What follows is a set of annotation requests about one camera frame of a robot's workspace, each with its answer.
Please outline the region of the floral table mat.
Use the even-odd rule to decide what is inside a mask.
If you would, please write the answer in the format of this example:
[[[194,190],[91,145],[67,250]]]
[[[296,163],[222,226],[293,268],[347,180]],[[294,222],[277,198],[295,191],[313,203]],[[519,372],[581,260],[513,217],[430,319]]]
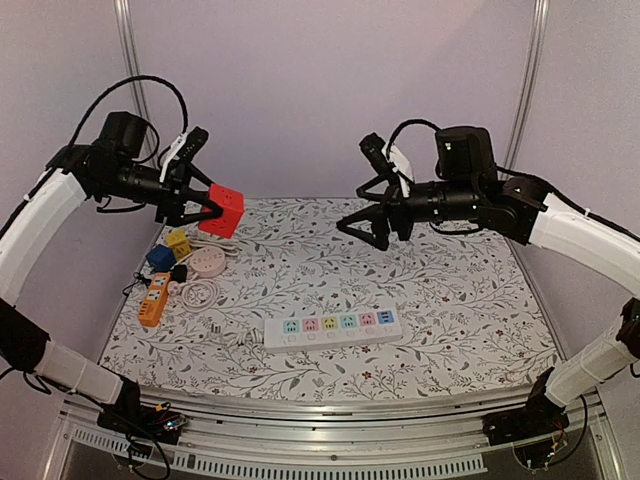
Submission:
[[[454,235],[419,224],[379,251],[340,233],[356,199],[261,199],[246,204],[207,310],[168,303],[141,326],[144,286],[131,291],[101,356],[143,385],[293,401],[401,400],[533,383],[559,355],[507,243],[492,232]],[[306,314],[397,311],[400,340],[271,354],[228,348],[210,329],[262,329]]]

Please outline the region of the right aluminium frame post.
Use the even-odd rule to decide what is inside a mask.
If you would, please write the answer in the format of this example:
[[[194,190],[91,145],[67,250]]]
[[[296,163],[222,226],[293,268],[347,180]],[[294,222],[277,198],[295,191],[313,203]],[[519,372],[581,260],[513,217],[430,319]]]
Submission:
[[[533,6],[524,74],[502,166],[504,170],[510,171],[513,171],[516,166],[534,98],[536,80],[544,48],[550,2],[548,0],[536,0]]]

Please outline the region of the red cube socket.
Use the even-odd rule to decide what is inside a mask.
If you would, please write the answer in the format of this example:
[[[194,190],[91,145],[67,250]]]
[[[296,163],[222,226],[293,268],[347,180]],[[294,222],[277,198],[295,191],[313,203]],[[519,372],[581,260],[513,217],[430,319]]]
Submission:
[[[213,184],[209,188],[209,199],[222,208],[222,215],[215,219],[201,221],[198,229],[202,232],[231,239],[245,212],[244,195],[227,187]]]

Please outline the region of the front aluminium rail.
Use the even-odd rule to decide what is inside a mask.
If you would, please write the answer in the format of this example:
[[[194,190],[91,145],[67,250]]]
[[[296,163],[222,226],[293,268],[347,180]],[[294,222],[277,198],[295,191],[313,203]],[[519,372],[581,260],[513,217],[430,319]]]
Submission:
[[[409,400],[302,403],[146,387],[187,418],[173,445],[139,458],[173,479],[626,479],[597,392],[567,410],[569,443],[542,466],[550,435],[492,444],[483,420],[521,407],[524,387]]]

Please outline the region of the pink round power strip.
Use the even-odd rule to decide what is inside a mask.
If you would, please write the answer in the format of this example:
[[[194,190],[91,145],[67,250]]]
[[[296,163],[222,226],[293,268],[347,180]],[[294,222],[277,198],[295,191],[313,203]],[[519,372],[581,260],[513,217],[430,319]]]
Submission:
[[[224,272],[227,260],[221,248],[205,246],[193,252],[188,265],[198,278],[210,279]]]

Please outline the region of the blue cube socket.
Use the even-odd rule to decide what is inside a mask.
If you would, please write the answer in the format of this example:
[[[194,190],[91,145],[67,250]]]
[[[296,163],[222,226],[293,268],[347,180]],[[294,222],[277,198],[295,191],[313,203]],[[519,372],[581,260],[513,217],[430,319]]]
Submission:
[[[176,264],[173,251],[164,245],[155,245],[146,255],[145,259],[154,272],[169,272]]]

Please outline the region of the aluminium frame post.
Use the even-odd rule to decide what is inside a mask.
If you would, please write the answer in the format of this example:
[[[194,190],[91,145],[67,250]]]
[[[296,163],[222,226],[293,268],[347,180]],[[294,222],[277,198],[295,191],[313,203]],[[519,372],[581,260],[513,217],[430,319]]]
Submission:
[[[135,35],[129,1],[116,0],[113,1],[113,3],[126,77],[140,76],[142,75],[142,73],[140,70],[137,48],[135,44]],[[132,82],[129,84],[129,88],[135,109],[135,114],[138,117],[143,118],[147,123],[148,132],[143,143],[144,148],[146,148],[146,156],[143,157],[143,160],[146,160],[147,162],[145,163],[148,163],[154,159],[157,160],[161,141],[157,129],[155,129],[153,124],[151,124],[151,116],[149,113],[146,94],[142,83],[142,81]],[[118,193],[124,193],[124,189],[125,187],[127,187],[127,177],[131,177],[131,174],[136,173],[136,166],[139,167],[140,165],[131,161],[129,164],[125,164],[124,169],[121,169],[118,172],[118,180],[125,180],[124,187],[118,187],[118,189],[121,190]],[[115,209],[105,210],[105,212],[129,213],[141,210],[146,206],[144,202],[138,201],[136,199],[130,199],[129,197],[124,198],[131,200],[133,203],[131,203],[130,206],[120,206],[116,207]]]
[[[536,80],[544,48],[550,2],[548,0],[536,0],[533,6],[524,74],[502,166],[504,170],[510,171],[513,171],[516,166],[534,98]]]

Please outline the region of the left aluminium frame post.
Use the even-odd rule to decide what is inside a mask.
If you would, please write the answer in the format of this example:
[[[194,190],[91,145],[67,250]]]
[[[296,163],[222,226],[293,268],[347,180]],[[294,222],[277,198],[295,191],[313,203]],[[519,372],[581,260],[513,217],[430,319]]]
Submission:
[[[113,3],[126,77],[140,76],[142,75],[142,73],[140,70],[137,48],[135,44],[135,35],[129,1],[116,0],[113,1]],[[142,83],[142,81],[132,82],[129,84],[129,88],[135,109],[135,114],[138,117],[143,118],[147,123],[148,132],[143,143],[144,148],[146,148],[146,156],[143,157],[143,160],[146,160],[147,162],[145,163],[148,163],[154,159],[157,160],[161,141],[157,129],[155,129],[153,124],[151,124],[151,116],[149,113],[146,94]],[[127,177],[131,177],[131,174],[136,173],[136,166],[139,167],[140,165],[131,161],[129,164],[125,164],[124,169],[121,169],[118,172],[118,180],[125,180],[124,187],[118,187],[118,189],[121,190],[118,193],[124,193],[124,189],[125,187],[127,187]],[[138,201],[136,199],[130,199],[129,197],[124,198],[131,200],[133,203],[131,203],[130,206],[120,206],[116,207],[115,209],[105,210],[105,212],[129,213],[141,210],[146,206],[144,202]]]

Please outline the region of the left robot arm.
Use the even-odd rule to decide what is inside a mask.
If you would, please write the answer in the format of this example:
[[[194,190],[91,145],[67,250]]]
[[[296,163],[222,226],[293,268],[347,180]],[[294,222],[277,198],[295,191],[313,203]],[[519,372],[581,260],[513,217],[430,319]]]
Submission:
[[[211,180],[192,161],[209,134],[195,127],[171,144],[158,169],[138,157],[147,122],[128,112],[110,113],[96,140],[71,143],[47,164],[33,192],[1,229],[1,356],[16,371],[49,380],[69,391],[110,405],[111,419],[128,434],[148,426],[148,412],[131,397],[131,381],[55,341],[15,308],[36,261],[67,218],[93,198],[122,198],[154,205],[156,218],[180,227],[218,219],[223,208],[192,179]]]

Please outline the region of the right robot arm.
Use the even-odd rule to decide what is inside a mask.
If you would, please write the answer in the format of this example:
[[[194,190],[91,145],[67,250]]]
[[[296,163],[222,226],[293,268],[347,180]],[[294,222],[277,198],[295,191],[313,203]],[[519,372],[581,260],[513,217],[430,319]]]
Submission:
[[[494,160],[483,127],[440,128],[435,133],[436,180],[416,182],[393,139],[366,136],[360,149],[375,177],[356,190],[370,206],[344,217],[339,231],[382,251],[391,233],[406,241],[420,222],[437,229],[466,221],[522,245],[559,253],[614,281],[631,295],[619,319],[570,360],[547,371],[532,389],[517,427],[537,436],[579,395],[639,360],[639,238],[591,213],[532,174],[507,171]]]

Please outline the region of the yellow cube socket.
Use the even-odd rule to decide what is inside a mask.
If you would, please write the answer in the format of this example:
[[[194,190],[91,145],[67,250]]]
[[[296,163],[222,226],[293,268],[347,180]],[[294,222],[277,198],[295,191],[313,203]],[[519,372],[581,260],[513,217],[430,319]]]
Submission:
[[[165,236],[166,246],[173,252],[177,260],[192,253],[192,247],[184,229],[173,229]]]

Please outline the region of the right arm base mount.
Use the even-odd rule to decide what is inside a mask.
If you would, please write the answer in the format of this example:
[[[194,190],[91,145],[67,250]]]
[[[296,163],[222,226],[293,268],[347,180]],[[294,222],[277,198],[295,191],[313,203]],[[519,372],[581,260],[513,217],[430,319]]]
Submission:
[[[518,463],[529,469],[547,468],[567,445],[569,420],[564,408],[543,399],[519,408],[487,414],[482,432],[491,446],[515,444]]]

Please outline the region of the white multicolour power strip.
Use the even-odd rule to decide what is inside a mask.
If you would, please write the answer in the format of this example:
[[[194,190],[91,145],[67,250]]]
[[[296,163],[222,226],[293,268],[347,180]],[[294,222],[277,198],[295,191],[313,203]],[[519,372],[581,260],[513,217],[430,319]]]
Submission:
[[[401,320],[394,309],[337,312],[264,322],[268,353],[331,350],[400,340]]]

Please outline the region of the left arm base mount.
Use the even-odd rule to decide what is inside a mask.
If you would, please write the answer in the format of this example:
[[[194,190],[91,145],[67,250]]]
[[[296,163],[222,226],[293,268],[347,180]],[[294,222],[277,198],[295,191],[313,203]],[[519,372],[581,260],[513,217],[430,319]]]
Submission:
[[[97,419],[101,428],[169,445],[178,443],[188,422],[187,416],[174,411],[169,402],[149,407],[137,397],[104,406]]]

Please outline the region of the orange power strip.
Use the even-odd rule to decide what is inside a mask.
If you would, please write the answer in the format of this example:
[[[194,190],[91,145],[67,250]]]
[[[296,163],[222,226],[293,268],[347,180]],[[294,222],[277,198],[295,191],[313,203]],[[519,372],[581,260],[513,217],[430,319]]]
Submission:
[[[159,325],[168,301],[169,273],[156,273],[151,280],[139,312],[138,321],[144,327],[155,328]]]

